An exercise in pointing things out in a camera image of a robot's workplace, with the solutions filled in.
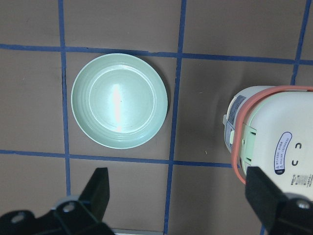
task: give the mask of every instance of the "printed label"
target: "printed label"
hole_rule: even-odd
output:
[[[233,105],[231,106],[230,111],[229,111],[229,117],[228,117],[228,121],[231,125],[234,125],[236,112],[237,112],[239,106],[241,105],[241,103],[245,99],[246,99],[246,97],[244,97],[243,95],[239,95],[239,96],[237,96],[236,100],[234,101]]]
[[[291,139],[292,134],[290,132],[285,132],[282,134],[277,144],[274,156],[274,169],[277,175],[284,174],[285,172],[285,155]]]
[[[302,186],[310,188],[312,186],[313,175],[301,175],[301,174],[294,174],[291,178],[292,186]]]
[[[226,131],[225,131],[225,142],[229,146],[230,149],[232,149],[232,144],[230,143],[230,133],[233,131],[235,128],[227,121],[226,123]]]

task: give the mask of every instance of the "bolt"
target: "bolt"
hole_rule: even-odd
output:
[[[299,208],[310,209],[310,204],[305,200],[299,199],[298,201],[296,201],[296,204]]]
[[[25,215],[23,212],[19,212],[17,215],[15,215],[12,219],[11,219],[11,223],[12,224],[16,224],[21,222],[22,220],[24,220]]]
[[[70,202],[63,207],[63,212],[68,213],[75,209],[75,204]]]

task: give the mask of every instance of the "round plate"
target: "round plate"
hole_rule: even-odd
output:
[[[161,128],[167,94],[160,76],[146,62],[107,54],[79,72],[71,105],[78,125],[92,140],[110,148],[133,148]]]

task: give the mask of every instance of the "gray tile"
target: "gray tile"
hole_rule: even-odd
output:
[[[292,65],[184,59],[175,160],[229,163],[223,115],[244,88],[287,85]]]
[[[167,90],[170,108],[159,132],[147,143],[131,149],[112,149],[104,147],[83,133],[76,123],[70,105],[70,93],[74,80],[80,69],[90,60],[100,56],[92,53],[67,54],[67,93],[68,93],[68,129],[71,154],[134,157],[145,159],[168,159],[172,126],[172,107],[175,83],[176,59],[160,57],[141,57],[160,75]]]
[[[231,168],[174,166],[169,218],[169,235],[256,235],[261,228]]]
[[[66,196],[62,158],[0,154],[0,215],[29,210],[44,215]]]
[[[295,84],[299,86],[313,86],[313,66],[300,65]]]
[[[188,1],[184,52],[294,59],[305,0]]]
[[[67,46],[177,51],[179,0],[65,1]]]
[[[302,46],[302,53],[301,53],[301,59],[302,60],[313,60],[313,47],[312,47],[312,41],[313,41],[313,6],[311,4],[310,6],[310,14],[308,18],[308,24],[305,30],[304,40],[303,40],[303,46]]]
[[[64,153],[60,54],[0,53],[0,149]]]
[[[103,221],[113,229],[163,231],[167,165],[71,159],[71,193],[107,167],[110,200]]]
[[[60,45],[58,1],[1,1],[0,22],[1,44]]]

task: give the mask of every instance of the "pink handle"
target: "pink handle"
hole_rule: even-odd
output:
[[[313,87],[306,87],[306,86],[277,86],[277,87],[271,87],[267,88],[265,90],[262,90],[255,95],[251,96],[240,108],[236,124],[235,124],[235,135],[231,150],[231,165],[235,171],[235,174],[240,179],[241,182],[246,184],[246,180],[243,178],[243,176],[239,173],[238,167],[237,167],[237,161],[238,161],[238,155],[240,150],[240,143],[241,143],[241,136],[242,136],[242,128],[243,128],[243,122],[245,120],[245,115],[249,112],[249,110],[254,107],[254,105],[261,101],[261,99],[264,99],[272,94],[279,93],[279,92],[285,92],[285,91],[309,91],[313,92]]]

